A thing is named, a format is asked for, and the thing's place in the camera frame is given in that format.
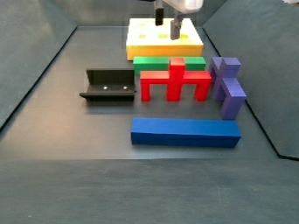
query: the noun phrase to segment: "gray wall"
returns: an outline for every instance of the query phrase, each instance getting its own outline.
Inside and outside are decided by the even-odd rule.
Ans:
[[[52,0],[79,25],[128,25],[129,18],[153,17],[153,3],[137,0]],[[191,15],[196,25],[203,25],[227,0],[206,0],[200,12]],[[174,9],[164,4],[167,17]]]
[[[247,101],[278,152],[299,158],[299,9],[228,0],[203,28],[220,55],[240,59]]]
[[[48,0],[0,0],[0,127],[76,24]]]

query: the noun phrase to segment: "green block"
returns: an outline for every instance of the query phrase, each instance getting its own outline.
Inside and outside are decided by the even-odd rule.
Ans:
[[[202,71],[206,68],[206,60],[203,57],[182,57],[184,58],[186,70]],[[135,57],[133,68],[135,74],[140,71],[167,71],[171,57]]]

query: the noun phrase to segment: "hole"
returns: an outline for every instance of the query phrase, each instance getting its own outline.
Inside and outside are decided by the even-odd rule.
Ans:
[[[168,35],[167,35],[167,34],[159,34],[159,35],[158,35],[158,38],[159,38],[159,39],[167,39],[167,38],[168,38]]]
[[[188,34],[182,34],[180,36],[182,39],[187,39],[188,37],[190,37]]]

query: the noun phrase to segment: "purple block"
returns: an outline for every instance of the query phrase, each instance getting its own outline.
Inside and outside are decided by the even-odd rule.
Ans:
[[[240,63],[238,58],[222,58],[219,70],[239,70]]]
[[[238,58],[212,57],[210,63],[212,82],[215,82],[218,76],[223,78],[236,78],[239,69],[240,63]]]
[[[226,93],[220,84],[222,78],[219,77],[215,81],[214,84],[214,89],[212,89],[212,98],[215,101],[224,101],[226,99]]]
[[[212,57],[210,63],[210,75],[211,75],[211,82],[215,82],[219,73],[220,73],[220,62],[222,57]]]
[[[222,105],[220,116],[223,120],[234,120],[236,119],[239,110],[247,99],[247,95],[242,86],[239,85],[238,79],[222,78],[219,82],[220,87],[226,93],[226,100]]]
[[[236,78],[239,74],[240,63],[238,58],[222,58],[219,65],[219,76],[223,78]]]

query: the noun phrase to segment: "yellow block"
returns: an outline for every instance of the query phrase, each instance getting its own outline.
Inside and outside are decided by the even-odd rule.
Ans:
[[[202,56],[203,43],[190,18],[182,21],[182,36],[171,40],[171,21],[155,25],[153,18],[131,18],[125,40],[127,60],[135,56]]]

